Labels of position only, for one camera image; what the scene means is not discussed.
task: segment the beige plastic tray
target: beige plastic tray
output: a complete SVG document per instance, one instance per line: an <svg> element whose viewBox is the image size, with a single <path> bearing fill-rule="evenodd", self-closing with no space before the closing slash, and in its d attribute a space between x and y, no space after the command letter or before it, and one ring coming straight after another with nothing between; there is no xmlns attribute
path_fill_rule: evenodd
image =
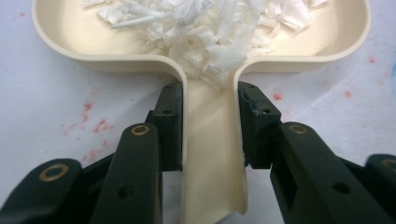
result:
<svg viewBox="0 0 396 224"><path fill-rule="evenodd" d="M247 72L297 72L315 69L353 52L369 31L367 0L329 0L312 11L314 23L272 40L274 55L245 61L233 83L215 91L187 79L166 51L149 47L134 29L110 30L96 10L81 0L35 0L33 22L41 38L62 55L100 71L166 72L183 82L182 223L216 223L247 210L247 181L237 98L237 82Z"/></svg>
<svg viewBox="0 0 396 224"><path fill-rule="evenodd" d="M94 70L169 72L180 68L148 47L133 29L110 30L95 9L82 9L80 0L35 0L33 22L53 49ZM297 72L315 69L353 52L367 36L367 0L331 0L312 11L313 24L298 34L282 29L273 39L274 55L248 60L241 72Z"/></svg>

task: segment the plastic scrap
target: plastic scrap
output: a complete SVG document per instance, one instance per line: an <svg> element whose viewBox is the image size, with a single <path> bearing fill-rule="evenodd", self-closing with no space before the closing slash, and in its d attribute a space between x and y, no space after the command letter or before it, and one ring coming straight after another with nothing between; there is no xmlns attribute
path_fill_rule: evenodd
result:
<svg viewBox="0 0 396 224"><path fill-rule="evenodd" d="M109 4L110 2L111 0L83 0L81 5L82 7L91 7L102 3Z"/></svg>
<svg viewBox="0 0 396 224"><path fill-rule="evenodd" d="M83 0L83 6L110 1ZM282 24L304 29L312 21L309 8L327 1L120 0L100 8L99 16L112 29L134 27L141 38L168 49L188 77L221 90L247 58L274 52L269 34Z"/></svg>

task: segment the clamp jaw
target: clamp jaw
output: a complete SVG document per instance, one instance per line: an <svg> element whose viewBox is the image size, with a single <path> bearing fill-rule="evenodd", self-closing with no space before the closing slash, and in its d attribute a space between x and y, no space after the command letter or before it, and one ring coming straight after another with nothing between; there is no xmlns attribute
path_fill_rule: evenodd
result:
<svg viewBox="0 0 396 224"><path fill-rule="evenodd" d="M238 94L245 165L271 169L285 223L396 223L396 157L360 167L312 128L282 123L256 86L240 82ZM162 223L162 172L182 169L182 104L181 83L169 84L114 154L84 169L69 159L39 165L9 195L0 223Z"/></svg>

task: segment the white table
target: white table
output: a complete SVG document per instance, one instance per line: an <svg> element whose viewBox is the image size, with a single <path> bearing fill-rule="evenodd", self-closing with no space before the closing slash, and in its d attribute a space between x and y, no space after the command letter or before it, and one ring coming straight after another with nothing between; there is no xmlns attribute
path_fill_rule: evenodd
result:
<svg viewBox="0 0 396 224"><path fill-rule="evenodd" d="M249 74L283 113L313 127L360 165L396 154L396 2L371 0L373 23L352 55L319 70ZM0 2L0 204L37 165L72 158L87 166L112 153L174 80L166 74L95 72L47 47L31 1ZM164 222L178 223L180 173L164 175ZM283 223L268 171L247 168L249 209L221 223Z"/></svg>

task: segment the shredded plastic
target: shredded plastic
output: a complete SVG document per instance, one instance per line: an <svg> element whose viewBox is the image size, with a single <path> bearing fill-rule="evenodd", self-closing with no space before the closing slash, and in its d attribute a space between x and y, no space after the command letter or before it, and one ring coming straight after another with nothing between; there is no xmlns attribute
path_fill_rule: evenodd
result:
<svg viewBox="0 0 396 224"><path fill-rule="evenodd" d="M103 3L107 3L109 4L111 2L111 0L82 0L82 7L92 7L95 5L99 5L99 4L103 4Z"/></svg>
<svg viewBox="0 0 396 224"><path fill-rule="evenodd" d="M83 6L110 1L83 0ZM111 29L134 27L141 38L168 49L168 57L188 77L201 78L221 90L247 58L274 52L268 35L282 24L296 32L303 30L312 22L309 8L327 1L120 0L98 13L111 23Z"/></svg>

